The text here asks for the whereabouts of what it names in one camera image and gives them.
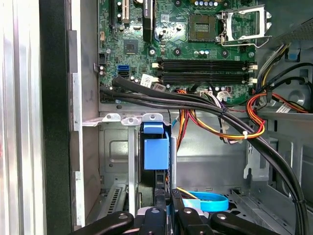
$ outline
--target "sata port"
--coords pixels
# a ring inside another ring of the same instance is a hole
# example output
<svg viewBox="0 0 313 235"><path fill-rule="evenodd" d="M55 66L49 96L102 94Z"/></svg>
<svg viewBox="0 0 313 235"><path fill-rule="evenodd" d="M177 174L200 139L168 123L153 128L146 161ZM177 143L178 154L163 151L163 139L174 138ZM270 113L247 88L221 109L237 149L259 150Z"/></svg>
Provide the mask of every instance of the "sata port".
<svg viewBox="0 0 313 235"><path fill-rule="evenodd" d="M129 71L130 67L129 65L118 65L117 66L117 71Z"/></svg>
<svg viewBox="0 0 313 235"><path fill-rule="evenodd" d="M120 75L123 78L129 78L130 73L128 71L119 71L118 75Z"/></svg>

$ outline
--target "ram slot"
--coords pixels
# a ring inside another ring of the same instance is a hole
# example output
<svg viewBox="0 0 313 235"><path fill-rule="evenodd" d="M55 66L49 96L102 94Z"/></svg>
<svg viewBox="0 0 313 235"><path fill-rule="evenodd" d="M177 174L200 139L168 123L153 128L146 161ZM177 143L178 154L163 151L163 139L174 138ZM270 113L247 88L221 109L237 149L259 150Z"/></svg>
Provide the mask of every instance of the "ram slot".
<svg viewBox="0 0 313 235"><path fill-rule="evenodd" d="M158 60L164 71L244 71L247 62L224 60Z"/></svg>
<svg viewBox="0 0 313 235"><path fill-rule="evenodd" d="M247 80L247 74L211 74L211 73L180 73L164 72L160 78L164 84L185 85L188 83L210 82L213 84L243 84Z"/></svg>
<svg viewBox="0 0 313 235"><path fill-rule="evenodd" d="M115 0L109 0L109 26L112 32L115 33Z"/></svg>

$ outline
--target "blue drive bracket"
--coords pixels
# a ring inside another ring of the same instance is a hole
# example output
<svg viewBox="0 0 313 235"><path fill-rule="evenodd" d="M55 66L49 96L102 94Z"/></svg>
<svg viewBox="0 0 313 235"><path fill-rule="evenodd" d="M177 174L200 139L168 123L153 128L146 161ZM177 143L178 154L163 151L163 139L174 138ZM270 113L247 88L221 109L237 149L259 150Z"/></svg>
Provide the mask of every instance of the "blue drive bracket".
<svg viewBox="0 0 313 235"><path fill-rule="evenodd" d="M169 167L170 139L164 131L162 122L147 122L143 124L144 134L163 135L162 139L144 140L144 169L167 170Z"/></svg>

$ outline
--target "chip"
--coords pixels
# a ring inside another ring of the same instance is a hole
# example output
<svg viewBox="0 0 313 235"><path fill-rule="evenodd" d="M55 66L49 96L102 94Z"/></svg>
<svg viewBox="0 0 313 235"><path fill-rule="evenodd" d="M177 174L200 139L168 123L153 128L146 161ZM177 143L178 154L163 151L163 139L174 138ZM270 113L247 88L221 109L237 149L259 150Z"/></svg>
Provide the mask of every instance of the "chip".
<svg viewBox="0 0 313 235"><path fill-rule="evenodd" d="M125 39L124 40L124 54L127 54L127 55L138 54L138 40Z"/></svg>
<svg viewBox="0 0 313 235"><path fill-rule="evenodd" d="M214 42L215 17L192 14L189 15L189 41Z"/></svg>

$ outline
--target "white cable tie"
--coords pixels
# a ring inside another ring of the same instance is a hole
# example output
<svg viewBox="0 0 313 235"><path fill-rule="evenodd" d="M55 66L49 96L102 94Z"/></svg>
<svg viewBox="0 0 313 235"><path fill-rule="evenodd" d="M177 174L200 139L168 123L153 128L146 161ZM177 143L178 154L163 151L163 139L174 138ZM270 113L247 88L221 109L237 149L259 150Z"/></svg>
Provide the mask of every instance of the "white cable tie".
<svg viewBox="0 0 313 235"><path fill-rule="evenodd" d="M248 138L248 131L243 131L243 135L245 136L245 140Z"/></svg>

